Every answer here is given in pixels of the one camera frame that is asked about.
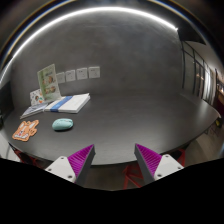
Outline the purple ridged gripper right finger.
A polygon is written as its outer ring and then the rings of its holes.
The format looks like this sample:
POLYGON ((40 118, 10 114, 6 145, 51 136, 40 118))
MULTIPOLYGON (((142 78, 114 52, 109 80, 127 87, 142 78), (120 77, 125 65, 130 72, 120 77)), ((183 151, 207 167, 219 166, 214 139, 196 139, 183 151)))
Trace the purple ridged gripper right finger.
POLYGON ((160 155, 140 144, 135 144, 134 154, 137 158, 145 184, 160 180, 184 168, 171 155, 160 155))

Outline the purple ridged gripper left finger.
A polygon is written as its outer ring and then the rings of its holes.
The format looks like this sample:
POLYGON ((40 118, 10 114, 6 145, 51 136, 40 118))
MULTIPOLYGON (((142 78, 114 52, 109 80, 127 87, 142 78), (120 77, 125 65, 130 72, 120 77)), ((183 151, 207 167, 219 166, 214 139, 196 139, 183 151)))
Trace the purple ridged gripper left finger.
POLYGON ((68 157, 60 156, 46 168, 46 171, 83 186, 94 156, 95 146, 90 145, 68 157))

